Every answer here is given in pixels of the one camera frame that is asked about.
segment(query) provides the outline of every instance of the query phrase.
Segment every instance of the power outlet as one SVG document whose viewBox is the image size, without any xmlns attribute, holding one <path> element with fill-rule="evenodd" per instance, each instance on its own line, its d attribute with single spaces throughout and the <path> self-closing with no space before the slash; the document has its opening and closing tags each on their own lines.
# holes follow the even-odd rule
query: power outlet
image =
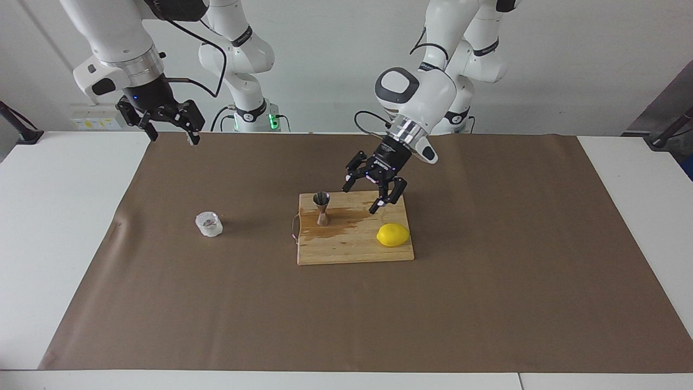
<svg viewBox="0 0 693 390">
<path fill-rule="evenodd" d="M 75 108 L 72 122 L 76 130 L 123 130 L 128 127 L 121 113 L 112 105 Z"/>
</svg>

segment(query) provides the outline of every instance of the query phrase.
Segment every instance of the yellow lemon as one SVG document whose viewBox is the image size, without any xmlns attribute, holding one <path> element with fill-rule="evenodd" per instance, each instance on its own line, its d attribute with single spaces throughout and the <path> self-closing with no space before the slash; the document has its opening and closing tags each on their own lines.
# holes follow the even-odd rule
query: yellow lemon
<svg viewBox="0 0 693 390">
<path fill-rule="evenodd" d="M 400 246 L 409 239 L 409 230 L 399 223 L 386 223 L 380 227 L 376 238 L 382 245 Z"/>
</svg>

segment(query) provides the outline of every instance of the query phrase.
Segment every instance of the table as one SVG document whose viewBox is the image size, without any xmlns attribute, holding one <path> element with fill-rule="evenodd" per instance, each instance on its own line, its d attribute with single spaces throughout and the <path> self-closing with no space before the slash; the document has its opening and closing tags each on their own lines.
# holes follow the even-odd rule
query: table
<svg viewBox="0 0 693 390">
<path fill-rule="evenodd" d="M 641 139 L 580 137 L 627 226 L 693 334 L 693 183 Z M 47 133 L 0 164 L 0 369 L 33 370 L 148 144 L 143 133 Z M 71 371 L 0 373 L 0 388 L 316 387 L 691 389 L 693 374 L 389 374 Z"/>
</svg>

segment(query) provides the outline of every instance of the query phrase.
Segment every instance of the jigger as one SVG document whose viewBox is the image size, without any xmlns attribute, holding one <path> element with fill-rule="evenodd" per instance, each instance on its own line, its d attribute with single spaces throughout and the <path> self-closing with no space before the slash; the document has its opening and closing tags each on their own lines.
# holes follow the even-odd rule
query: jigger
<svg viewBox="0 0 693 390">
<path fill-rule="evenodd" d="M 320 226 L 327 226 L 330 223 L 329 217 L 327 217 L 327 203 L 330 203 L 330 194 L 325 191 L 316 192 L 313 195 L 313 202 L 317 206 L 320 214 L 317 216 L 317 224 Z"/>
</svg>

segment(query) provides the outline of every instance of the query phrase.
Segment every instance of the black clamp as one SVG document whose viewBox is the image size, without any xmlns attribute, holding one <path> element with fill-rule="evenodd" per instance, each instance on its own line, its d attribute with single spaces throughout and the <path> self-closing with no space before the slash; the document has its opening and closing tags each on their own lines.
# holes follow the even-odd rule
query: black clamp
<svg viewBox="0 0 693 390">
<path fill-rule="evenodd" d="M 116 108 L 120 111 L 129 126 L 137 126 L 144 130 L 149 139 L 154 142 L 159 137 L 159 133 L 154 128 L 150 121 L 168 122 L 182 128 L 188 133 L 188 138 L 193 145 L 200 143 L 198 133 L 202 131 L 204 126 L 204 117 L 200 109 L 192 100 L 186 100 L 183 103 L 169 103 L 157 107 L 154 110 L 146 110 L 139 116 L 134 106 L 130 103 L 127 96 L 121 97 L 116 104 Z"/>
<path fill-rule="evenodd" d="M 385 136 L 371 157 L 359 151 L 349 161 L 346 165 L 346 183 L 342 191 L 349 192 L 356 180 L 367 178 L 378 186 L 378 198 L 368 209 L 371 214 L 375 214 L 378 208 L 388 203 L 397 204 L 407 187 L 407 181 L 397 175 L 411 156 L 412 152 L 406 146 L 389 135 Z M 390 183 L 393 183 L 392 191 L 389 190 Z"/>
</svg>

